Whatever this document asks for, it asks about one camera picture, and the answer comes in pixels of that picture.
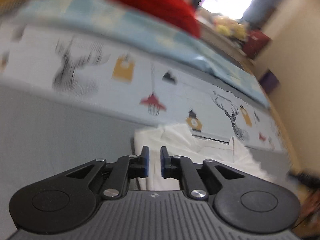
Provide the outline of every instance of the red sweater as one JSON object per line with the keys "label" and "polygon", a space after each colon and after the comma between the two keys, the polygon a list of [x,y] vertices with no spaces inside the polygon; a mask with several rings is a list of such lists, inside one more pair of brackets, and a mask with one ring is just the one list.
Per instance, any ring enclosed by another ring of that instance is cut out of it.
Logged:
{"label": "red sweater", "polygon": [[200,37],[194,9],[184,0],[118,0]]}

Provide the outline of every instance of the gray gripper base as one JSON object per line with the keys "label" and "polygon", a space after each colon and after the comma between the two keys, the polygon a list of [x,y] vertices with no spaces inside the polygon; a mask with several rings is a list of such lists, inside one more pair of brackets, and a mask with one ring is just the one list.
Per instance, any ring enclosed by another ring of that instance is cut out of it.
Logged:
{"label": "gray gripper base", "polygon": [[128,191],[105,201],[86,224],[56,235],[17,231],[10,240],[297,240],[289,230],[272,235],[237,231],[217,218],[204,201],[182,191]]}

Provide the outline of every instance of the white cloth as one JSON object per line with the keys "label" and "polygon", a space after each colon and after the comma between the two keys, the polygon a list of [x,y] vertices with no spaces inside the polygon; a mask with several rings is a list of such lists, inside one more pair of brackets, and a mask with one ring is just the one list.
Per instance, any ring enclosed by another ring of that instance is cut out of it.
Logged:
{"label": "white cloth", "polygon": [[135,152],[140,154],[143,146],[149,147],[149,176],[139,179],[142,190],[178,190],[179,182],[161,177],[160,148],[166,146],[170,156],[181,155],[194,163],[213,159],[237,170],[258,178],[271,181],[272,177],[261,169],[250,151],[236,138],[229,144],[210,139],[195,138],[186,124],[159,126],[156,129],[143,129],[135,132]]}

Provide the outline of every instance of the beige wall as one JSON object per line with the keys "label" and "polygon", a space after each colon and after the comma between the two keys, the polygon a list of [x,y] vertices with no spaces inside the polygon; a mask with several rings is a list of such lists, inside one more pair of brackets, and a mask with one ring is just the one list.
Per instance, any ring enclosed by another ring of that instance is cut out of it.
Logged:
{"label": "beige wall", "polygon": [[280,81],[270,99],[301,166],[320,171],[320,0],[302,0],[302,5],[293,1],[295,12],[281,31],[274,32],[273,43],[256,63],[257,68],[269,68]]}
{"label": "beige wall", "polygon": [[[292,18],[299,14],[299,11],[306,3],[307,0],[283,0],[270,20],[264,25],[262,29],[263,33],[274,41],[292,21]],[[260,78],[268,69],[268,64],[265,64],[264,60],[261,60],[262,56],[263,53],[255,60],[257,62],[257,68],[253,70],[253,73],[257,78]]]}

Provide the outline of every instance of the black circular cap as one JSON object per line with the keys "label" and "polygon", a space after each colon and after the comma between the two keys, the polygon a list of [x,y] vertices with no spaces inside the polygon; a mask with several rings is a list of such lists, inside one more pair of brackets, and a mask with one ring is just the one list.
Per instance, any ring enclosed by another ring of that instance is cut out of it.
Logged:
{"label": "black circular cap", "polygon": [[292,226],[300,213],[297,197],[281,186],[247,175],[226,180],[213,208],[229,225],[245,232],[273,234]]}
{"label": "black circular cap", "polygon": [[68,205],[69,196],[59,190],[47,190],[35,195],[32,199],[33,206],[46,212],[57,211]]}
{"label": "black circular cap", "polygon": [[251,211],[268,212],[278,205],[278,200],[268,192],[249,191],[242,195],[241,203]]}
{"label": "black circular cap", "polygon": [[18,190],[9,203],[18,227],[38,234],[56,234],[78,227],[93,214],[95,195],[82,179],[58,177]]}

